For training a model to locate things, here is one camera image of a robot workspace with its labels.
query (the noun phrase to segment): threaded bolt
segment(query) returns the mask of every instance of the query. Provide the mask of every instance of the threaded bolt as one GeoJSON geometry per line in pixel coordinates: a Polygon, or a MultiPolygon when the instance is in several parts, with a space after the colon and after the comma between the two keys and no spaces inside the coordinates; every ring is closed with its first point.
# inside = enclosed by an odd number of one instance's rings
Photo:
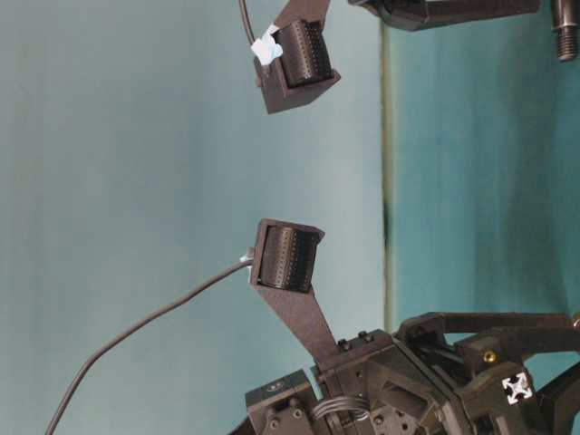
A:
{"type": "Polygon", "coordinates": [[[573,61],[578,55],[576,27],[569,25],[557,30],[557,55],[560,62],[573,61]]]}

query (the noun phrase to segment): black robotic mechanism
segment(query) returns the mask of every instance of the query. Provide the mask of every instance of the black robotic mechanism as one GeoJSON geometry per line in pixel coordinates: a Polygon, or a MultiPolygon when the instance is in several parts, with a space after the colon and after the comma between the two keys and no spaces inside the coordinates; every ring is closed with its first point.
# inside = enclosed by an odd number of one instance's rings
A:
{"type": "MultiPolygon", "coordinates": [[[[268,113],[314,101],[340,80],[323,37],[330,0],[289,0],[262,38],[256,38],[246,0],[238,0],[248,41],[256,57],[257,85],[268,113]]],[[[533,14],[540,0],[348,0],[389,27],[418,31],[469,21],[533,14]]],[[[578,0],[551,0],[557,57],[576,58],[578,0]]]]}
{"type": "Polygon", "coordinates": [[[313,356],[318,399],[304,371],[246,395],[247,419],[230,435],[570,435],[580,411],[580,363],[537,391],[525,362],[580,351],[580,314],[431,313],[397,333],[338,343],[311,285],[315,227],[264,219],[234,266],[160,308],[97,350],[64,394],[53,435],[90,368],[141,327],[246,267],[250,284],[313,356]],[[453,345],[446,334],[471,334],[453,345]]]}

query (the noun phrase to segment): metal screw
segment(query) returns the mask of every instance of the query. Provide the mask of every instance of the metal screw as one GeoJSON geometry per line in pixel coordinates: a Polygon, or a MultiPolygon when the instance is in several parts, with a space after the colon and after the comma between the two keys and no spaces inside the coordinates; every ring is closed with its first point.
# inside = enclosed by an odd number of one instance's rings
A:
{"type": "Polygon", "coordinates": [[[575,0],[552,0],[552,19],[558,59],[561,62],[574,60],[578,55],[575,0]]]}
{"type": "Polygon", "coordinates": [[[557,30],[556,52],[560,62],[573,61],[578,55],[578,37],[575,26],[557,30]]]}
{"type": "Polygon", "coordinates": [[[275,382],[275,383],[272,383],[272,384],[268,385],[266,387],[266,391],[267,392],[277,392],[282,387],[284,387],[284,382],[278,381],[278,382],[275,382]]]}
{"type": "Polygon", "coordinates": [[[498,354],[493,351],[487,351],[483,354],[483,361],[487,364],[493,364],[498,361],[498,354]]]}
{"type": "Polygon", "coordinates": [[[350,351],[353,348],[353,346],[344,339],[339,340],[338,345],[343,349],[343,351],[350,351]]]}

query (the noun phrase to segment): ribbed roller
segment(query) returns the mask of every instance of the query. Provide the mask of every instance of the ribbed roller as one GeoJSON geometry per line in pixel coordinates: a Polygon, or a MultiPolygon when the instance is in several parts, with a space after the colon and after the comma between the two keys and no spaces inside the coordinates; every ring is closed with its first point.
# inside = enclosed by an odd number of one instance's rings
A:
{"type": "Polygon", "coordinates": [[[275,34],[282,45],[282,65],[289,88],[322,82],[333,77],[320,23],[294,21],[275,34]]]}
{"type": "Polygon", "coordinates": [[[262,256],[261,284],[307,293],[319,242],[316,233],[290,227],[270,227],[262,256]]]}

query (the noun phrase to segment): blue-green wall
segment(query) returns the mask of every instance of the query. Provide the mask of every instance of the blue-green wall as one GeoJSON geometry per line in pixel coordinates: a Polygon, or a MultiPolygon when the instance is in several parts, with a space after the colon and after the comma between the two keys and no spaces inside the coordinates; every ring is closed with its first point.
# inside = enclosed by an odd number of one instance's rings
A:
{"type": "MultiPolygon", "coordinates": [[[[387,32],[394,324],[580,311],[580,61],[557,62],[550,25],[545,2],[537,15],[387,32]]],[[[538,383],[577,359],[536,359],[538,383]]]]}
{"type": "MultiPolygon", "coordinates": [[[[284,4],[248,3],[260,32],[284,4]]],[[[0,2],[3,434],[44,433],[92,350],[262,217],[327,232],[337,336],[382,325],[379,25],[333,2],[327,40],[341,83],[267,117],[234,1],[0,2]]],[[[246,391],[309,364],[243,272],[98,362],[57,433],[226,433],[246,391]]]]}

